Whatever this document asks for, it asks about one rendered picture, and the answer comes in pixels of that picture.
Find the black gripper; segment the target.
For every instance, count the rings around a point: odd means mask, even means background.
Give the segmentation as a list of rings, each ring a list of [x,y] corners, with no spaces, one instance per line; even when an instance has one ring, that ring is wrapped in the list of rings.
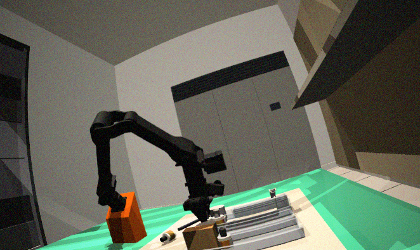
[[[205,183],[206,179],[204,176],[198,178],[187,179],[185,186],[188,187],[189,196],[188,200],[183,203],[184,211],[191,211],[201,221],[201,223],[207,221],[207,214],[210,217],[210,203],[213,199],[209,199],[209,196],[214,197],[213,194],[206,194],[202,196],[201,183]]]

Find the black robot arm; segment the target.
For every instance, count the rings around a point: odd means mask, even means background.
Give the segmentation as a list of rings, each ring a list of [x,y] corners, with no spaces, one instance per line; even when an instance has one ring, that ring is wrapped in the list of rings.
[[[115,191],[116,175],[112,175],[110,171],[110,139],[128,132],[163,149],[176,162],[175,166],[182,166],[186,180],[203,176],[202,168],[207,174],[226,170],[221,150],[204,154],[203,149],[194,145],[191,140],[171,136],[133,111],[100,111],[90,127],[90,135],[96,145],[99,176],[96,194],[99,196],[98,204],[110,206],[111,213],[124,211],[127,197]],[[224,186],[220,180],[215,180],[214,183],[202,181],[202,196],[223,195]]]

